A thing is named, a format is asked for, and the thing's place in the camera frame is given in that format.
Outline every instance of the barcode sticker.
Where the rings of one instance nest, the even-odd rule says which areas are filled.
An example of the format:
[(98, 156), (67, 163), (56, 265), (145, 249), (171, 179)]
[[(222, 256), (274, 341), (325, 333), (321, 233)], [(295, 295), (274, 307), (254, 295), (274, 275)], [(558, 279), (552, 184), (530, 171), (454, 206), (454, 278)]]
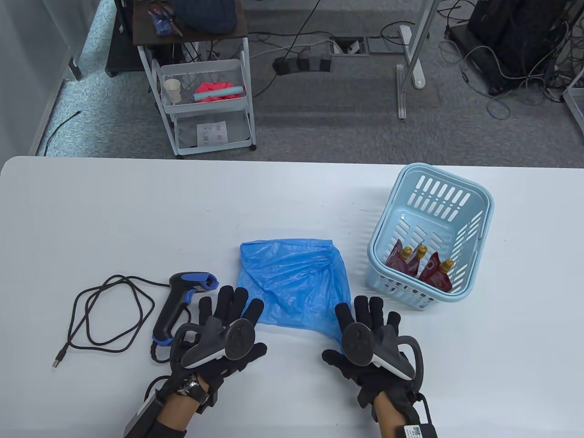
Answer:
[(404, 426), (405, 438), (422, 438), (420, 426)]

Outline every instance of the gold bottle cap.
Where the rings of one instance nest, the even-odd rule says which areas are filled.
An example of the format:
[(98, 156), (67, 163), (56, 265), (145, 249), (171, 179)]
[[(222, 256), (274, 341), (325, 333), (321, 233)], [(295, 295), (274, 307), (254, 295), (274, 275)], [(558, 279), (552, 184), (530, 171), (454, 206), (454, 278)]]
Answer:
[(454, 260), (446, 260), (440, 265), (440, 270), (447, 274), (454, 266)]
[(418, 252), (416, 253), (416, 257), (419, 258), (420, 260), (422, 260), (426, 256), (427, 252), (428, 252), (428, 247), (426, 245), (421, 245), (420, 248), (418, 248)]
[(406, 246), (402, 250), (402, 252), (399, 256), (402, 258), (402, 260), (408, 260), (410, 258), (410, 256), (412, 255), (412, 252), (413, 252), (413, 249), (410, 248), (409, 246)]

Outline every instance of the blue scanner trigger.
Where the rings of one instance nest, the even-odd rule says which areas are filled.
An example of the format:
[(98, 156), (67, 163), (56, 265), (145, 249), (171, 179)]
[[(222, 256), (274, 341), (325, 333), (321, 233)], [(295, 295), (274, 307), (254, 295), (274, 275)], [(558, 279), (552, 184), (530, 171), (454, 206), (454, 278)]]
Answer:
[(172, 344), (173, 339), (174, 338), (170, 338), (170, 339), (167, 339), (167, 340), (158, 340), (154, 336), (152, 337), (152, 340), (154, 342), (156, 342), (158, 345), (160, 345), (161, 347), (166, 347), (167, 345)]
[(195, 294), (196, 290), (191, 289), (185, 294), (185, 303), (190, 304), (193, 301), (193, 295)]

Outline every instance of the paper sheet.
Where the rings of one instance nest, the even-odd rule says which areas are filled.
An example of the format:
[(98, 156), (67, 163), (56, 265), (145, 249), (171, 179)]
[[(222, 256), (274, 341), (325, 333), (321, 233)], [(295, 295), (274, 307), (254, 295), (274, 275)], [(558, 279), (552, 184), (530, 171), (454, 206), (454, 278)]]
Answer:
[(216, 146), (226, 144), (227, 124), (225, 121), (219, 123), (202, 123), (197, 125), (197, 146)]

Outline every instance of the gray carpet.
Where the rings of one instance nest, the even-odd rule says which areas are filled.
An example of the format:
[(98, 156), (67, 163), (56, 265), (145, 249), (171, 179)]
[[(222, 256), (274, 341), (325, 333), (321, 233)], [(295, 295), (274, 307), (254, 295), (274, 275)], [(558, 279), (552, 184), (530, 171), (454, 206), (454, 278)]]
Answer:
[[(305, 31), (375, 35), (385, 24), (416, 19), (419, 1), (322, 0)], [(297, 32), (314, 0), (244, 0), (250, 31)], [(55, 136), (48, 155), (77, 157), (174, 158), (144, 73), (110, 79), (103, 72), (115, 7), (103, 0), (80, 68), (85, 77), (64, 85), (47, 133), (73, 114), (83, 113)], [(457, 11), (464, 16), (464, 9)], [(510, 117), (500, 121), (486, 111), (487, 99), (462, 80), (460, 69), (440, 56), (446, 20), (437, 17), (422, 50), (426, 88), (407, 92), (408, 119), (397, 117), (395, 65), (403, 56), (335, 58), (333, 72), (278, 77), (254, 100), (258, 150), (196, 155), (193, 159), (313, 161), (584, 167), (582, 133), (564, 104), (528, 106), (509, 99)], [(305, 36), (302, 43), (322, 37)], [(292, 38), (270, 42), (291, 43)], [(237, 44), (216, 49), (231, 55)], [(271, 47), (251, 43), (251, 53)], [(272, 78), (275, 54), (251, 61), (252, 86)], [(470, 75), (477, 88), (483, 88)]]

